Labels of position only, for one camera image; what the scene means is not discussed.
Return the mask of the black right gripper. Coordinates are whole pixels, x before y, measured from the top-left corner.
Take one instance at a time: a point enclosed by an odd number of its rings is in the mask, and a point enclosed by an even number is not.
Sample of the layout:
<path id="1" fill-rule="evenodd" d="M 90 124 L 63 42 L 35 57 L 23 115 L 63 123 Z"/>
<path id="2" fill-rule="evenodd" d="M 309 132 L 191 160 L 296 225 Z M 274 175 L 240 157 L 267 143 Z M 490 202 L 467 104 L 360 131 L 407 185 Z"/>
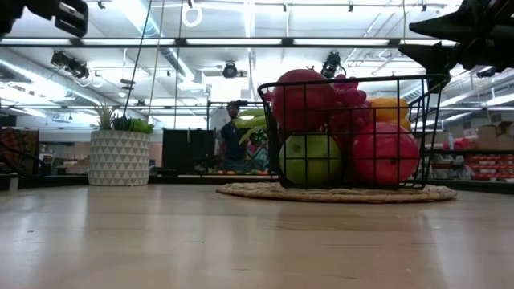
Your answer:
<path id="1" fill-rule="evenodd" d="M 409 29 L 436 39 L 463 41 L 457 61 L 454 49 L 441 42 L 400 44 L 398 50 L 429 75 L 449 75 L 457 62 L 466 70 L 475 66 L 493 67 L 496 72 L 514 68 L 514 0 L 463 0 L 456 12 L 412 22 Z"/>

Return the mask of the purple grape bunch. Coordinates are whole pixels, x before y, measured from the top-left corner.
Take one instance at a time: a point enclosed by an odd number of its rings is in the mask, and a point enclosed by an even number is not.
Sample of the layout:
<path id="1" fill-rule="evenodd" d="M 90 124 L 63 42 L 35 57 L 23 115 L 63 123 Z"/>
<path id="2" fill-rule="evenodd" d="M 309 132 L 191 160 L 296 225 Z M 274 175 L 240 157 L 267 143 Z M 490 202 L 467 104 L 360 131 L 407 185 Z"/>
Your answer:
<path id="1" fill-rule="evenodd" d="M 358 81 L 333 86 L 337 110 L 331 112 L 332 131 L 336 134 L 360 132 L 370 122 L 372 112 L 366 92 L 358 88 Z"/>

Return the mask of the black cabinet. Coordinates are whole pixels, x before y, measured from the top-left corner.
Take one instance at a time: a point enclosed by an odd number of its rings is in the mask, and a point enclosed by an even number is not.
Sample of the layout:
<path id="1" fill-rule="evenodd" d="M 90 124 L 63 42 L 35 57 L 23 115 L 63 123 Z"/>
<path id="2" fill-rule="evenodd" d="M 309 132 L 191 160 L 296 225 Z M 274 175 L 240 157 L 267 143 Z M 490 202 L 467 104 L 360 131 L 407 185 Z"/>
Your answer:
<path id="1" fill-rule="evenodd" d="M 214 131 L 201 129 L 163 132 L 162 166 L 176 174 L 206 174 L 214 161 Z"/>

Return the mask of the brown cardboard box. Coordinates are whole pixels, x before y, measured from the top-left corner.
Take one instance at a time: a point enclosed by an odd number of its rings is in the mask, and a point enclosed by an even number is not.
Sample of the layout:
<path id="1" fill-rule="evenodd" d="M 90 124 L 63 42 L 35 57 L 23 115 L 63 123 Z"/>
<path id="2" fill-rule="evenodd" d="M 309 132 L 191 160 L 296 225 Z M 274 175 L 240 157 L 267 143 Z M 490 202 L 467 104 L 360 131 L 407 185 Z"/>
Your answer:
<path id="1" fill-rule="evenodd" d="M 514 150 L 514 121 L 478 127 L 478 146 L 486 150 Z"/>

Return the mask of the round woven placemat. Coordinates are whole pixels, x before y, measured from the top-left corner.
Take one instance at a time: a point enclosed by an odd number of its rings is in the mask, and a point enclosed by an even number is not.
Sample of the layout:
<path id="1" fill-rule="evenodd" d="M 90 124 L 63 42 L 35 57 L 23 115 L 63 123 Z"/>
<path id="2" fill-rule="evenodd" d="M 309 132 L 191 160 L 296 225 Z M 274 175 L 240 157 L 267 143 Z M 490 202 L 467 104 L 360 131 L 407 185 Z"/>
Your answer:
<path id="1" fill-rule="evenodd" d="M 327 203 L 423 203 L 452 201 L 458 193 L 446 186 L 424 189 L 286 189 L 279 183 L 231 183 L 216 190 L 233 197 Z"/>

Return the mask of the yellow bell pepper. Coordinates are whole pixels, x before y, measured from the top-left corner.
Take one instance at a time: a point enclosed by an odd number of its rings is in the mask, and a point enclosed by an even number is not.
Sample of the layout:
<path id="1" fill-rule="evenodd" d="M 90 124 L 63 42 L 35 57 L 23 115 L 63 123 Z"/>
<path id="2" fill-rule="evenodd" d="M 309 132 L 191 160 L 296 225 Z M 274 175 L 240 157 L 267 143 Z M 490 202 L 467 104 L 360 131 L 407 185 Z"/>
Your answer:
<path id="1" fill-rule="evenodd" d="M 371 99 L 370 108 L 369 116 L 373 122 L 399 123 L 407 131 L 411 130 L 411 123 L 407 118 L 410 108 L 404 99 Z"/>

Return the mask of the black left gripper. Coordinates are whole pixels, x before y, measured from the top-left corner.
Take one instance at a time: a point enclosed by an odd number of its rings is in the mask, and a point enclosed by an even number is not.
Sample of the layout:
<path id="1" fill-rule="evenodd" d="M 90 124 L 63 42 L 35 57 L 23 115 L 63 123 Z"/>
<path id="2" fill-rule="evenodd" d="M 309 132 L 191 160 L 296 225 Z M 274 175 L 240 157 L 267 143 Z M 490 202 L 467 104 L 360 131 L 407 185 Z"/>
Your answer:
<path id="1" fill-rule="evenodd" d="M 28 10 L 54 20 L 55 26 L 76 37 L 82 38 L 88 32 L 88 4 L 83 0 L 25 0 Z"/>

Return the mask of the shelf with red bins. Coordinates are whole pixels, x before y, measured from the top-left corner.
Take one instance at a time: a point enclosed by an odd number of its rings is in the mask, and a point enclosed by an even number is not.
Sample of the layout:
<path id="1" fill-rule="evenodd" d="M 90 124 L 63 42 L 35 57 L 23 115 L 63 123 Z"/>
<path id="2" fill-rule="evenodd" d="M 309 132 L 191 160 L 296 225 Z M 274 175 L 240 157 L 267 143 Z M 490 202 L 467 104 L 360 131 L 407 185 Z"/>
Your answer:
<path id="1" fill-rule="evenodd" d="M 514 195 L 514 150 L 434 149 L 411 179 L 454 190 Z"/>

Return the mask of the black ceiling spotlight cluster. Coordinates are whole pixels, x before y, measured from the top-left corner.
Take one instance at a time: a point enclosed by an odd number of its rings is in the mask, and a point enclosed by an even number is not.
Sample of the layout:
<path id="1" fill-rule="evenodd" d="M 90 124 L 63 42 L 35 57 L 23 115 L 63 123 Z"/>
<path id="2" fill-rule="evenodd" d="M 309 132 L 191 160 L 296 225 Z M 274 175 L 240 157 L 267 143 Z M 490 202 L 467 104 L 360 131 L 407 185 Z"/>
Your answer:
<path id="1" fill-rule="evenodd" d="M 87 79 L 89 77 L 87 63 L 66 54 L 64 51 L 54 51 L 51 64 L 70 73 L 75 79 Z"/>

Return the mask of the colourful patterned box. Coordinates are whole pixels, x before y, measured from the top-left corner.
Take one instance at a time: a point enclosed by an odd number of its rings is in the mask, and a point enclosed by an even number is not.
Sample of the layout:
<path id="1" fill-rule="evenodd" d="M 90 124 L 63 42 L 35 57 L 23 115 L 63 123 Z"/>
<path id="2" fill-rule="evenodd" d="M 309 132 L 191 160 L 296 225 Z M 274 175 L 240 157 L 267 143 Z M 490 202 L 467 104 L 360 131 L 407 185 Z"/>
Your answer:
<path id="1" fill-rule="evenodd" d="M 247 145 L 251 170 L 267 172 L 269 169 L 268 138 L 264 130 L 250 135 Z"/>

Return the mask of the black overhead light rail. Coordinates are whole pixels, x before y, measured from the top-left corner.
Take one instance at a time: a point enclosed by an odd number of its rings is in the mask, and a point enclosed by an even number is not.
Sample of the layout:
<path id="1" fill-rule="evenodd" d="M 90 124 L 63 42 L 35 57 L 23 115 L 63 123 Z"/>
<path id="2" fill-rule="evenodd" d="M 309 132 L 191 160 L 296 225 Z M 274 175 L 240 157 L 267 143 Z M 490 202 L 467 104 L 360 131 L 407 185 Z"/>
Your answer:
<path id="1" fill-rule="evenodd" d="M 4 38 L 0 47 L 69 47 L 69 48 L 175 48 L 175 47 L 239 47 L 239 48 L 397 48 L 403 44 L 434 45 L 437 39 L 400 38 Z"/>

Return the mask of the succulent in white patterned pot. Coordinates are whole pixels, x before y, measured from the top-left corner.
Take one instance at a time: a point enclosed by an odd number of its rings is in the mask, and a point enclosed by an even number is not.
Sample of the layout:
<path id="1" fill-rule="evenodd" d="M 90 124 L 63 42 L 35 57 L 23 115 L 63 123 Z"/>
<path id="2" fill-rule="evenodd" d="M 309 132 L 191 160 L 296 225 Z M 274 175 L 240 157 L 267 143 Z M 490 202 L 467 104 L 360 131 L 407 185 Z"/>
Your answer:
<path id="1" fill-rule="evenodd" d="M 150 135 L 144 120 L 116 116 L 117 106 L 95 106 L 99 128 L 92 132 L 88 183 L 94 186 L 147 185 L 150 171 Z"/>

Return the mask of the person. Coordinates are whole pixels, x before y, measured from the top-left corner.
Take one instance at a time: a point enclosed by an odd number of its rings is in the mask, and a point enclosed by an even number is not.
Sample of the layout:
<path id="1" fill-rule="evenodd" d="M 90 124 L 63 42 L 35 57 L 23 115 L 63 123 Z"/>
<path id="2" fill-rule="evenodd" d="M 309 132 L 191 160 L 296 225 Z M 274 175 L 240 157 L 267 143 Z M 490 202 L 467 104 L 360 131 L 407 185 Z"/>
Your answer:
<path id="1" fill-rule="evenodd" d="M 235 121 L 239 115 L 239 102 L 230 102 L 226 106 L 226 110 L 230 117 L 230 121 L 226 123 L 221 130 L 221 138 L 223 144 L 223 170 L 224 171 L 245 171 L 246 148 L 240 144 L 242 136 L 247 132 L 246 128 L 237 128 Z"/>

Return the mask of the green pear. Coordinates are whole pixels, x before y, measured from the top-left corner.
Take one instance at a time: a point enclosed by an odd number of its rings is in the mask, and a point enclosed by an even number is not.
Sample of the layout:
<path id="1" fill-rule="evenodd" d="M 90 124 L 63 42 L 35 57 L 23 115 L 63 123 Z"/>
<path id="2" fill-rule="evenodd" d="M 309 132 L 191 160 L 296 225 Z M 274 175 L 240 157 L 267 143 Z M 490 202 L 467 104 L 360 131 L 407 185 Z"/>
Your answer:
<path id="1" fill-rule="evenodd" d="M 279 166 L 294 185 L 327 185 L 340 173 L 341 151 L 325 134 L 292 135 L 279 151 Z"/>

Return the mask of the round red fruit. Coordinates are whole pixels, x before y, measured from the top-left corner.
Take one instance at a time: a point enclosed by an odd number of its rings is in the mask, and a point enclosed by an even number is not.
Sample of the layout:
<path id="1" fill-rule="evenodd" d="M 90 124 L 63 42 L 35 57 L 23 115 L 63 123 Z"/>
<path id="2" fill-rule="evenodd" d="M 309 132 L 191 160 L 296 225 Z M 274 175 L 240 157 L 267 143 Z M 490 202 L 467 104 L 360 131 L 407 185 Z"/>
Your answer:
<path id="1" fill-rule="evenodd" d="M 279 126 L 287 132 L 315 132 L 327 122 L 327 108 L 335 104 L 336 96 L 329 83 L 309 84 L 317 80 L 326 78 L 306 69 L 288 71 L 278 79 L 279 83 L 302 83 L 273 88 L 272 114 Z"/>

